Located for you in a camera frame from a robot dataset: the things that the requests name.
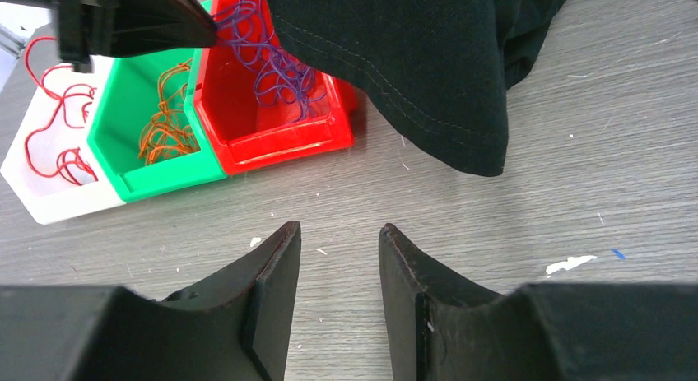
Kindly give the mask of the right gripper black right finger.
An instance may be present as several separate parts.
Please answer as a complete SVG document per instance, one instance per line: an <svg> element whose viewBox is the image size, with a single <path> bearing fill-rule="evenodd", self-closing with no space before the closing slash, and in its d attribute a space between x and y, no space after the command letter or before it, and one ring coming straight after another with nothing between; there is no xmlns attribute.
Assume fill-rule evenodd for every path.
<svg viewBox="0 0 698 381"><path fill-rule="evenodd" d="M694 380L697 287L531 283L502 295L395 225L379 274L396 380Z"/></svg>

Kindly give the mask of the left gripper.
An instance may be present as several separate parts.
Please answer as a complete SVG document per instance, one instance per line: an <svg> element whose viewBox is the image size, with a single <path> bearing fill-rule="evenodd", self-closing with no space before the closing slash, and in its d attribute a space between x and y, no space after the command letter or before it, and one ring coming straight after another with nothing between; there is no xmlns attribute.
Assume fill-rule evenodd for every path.
<svg viewBox="0 0 698 381"><path fill-rule="evenodd" d="M50 2L58 56L77 73L93 71L93 55L130 58L217 42L216 24L198 0Z"/></svg>

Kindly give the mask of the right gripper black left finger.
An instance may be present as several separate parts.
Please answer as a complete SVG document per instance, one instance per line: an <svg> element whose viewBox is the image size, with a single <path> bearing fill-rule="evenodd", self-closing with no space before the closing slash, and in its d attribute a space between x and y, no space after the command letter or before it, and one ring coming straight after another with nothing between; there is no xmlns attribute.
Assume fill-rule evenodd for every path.
<svg viewBox="0 0 698 381"><path fill-rule="evenodd" d="M281 380L301 228L163 300L124 286L2 286L4 380Z"/></svg>

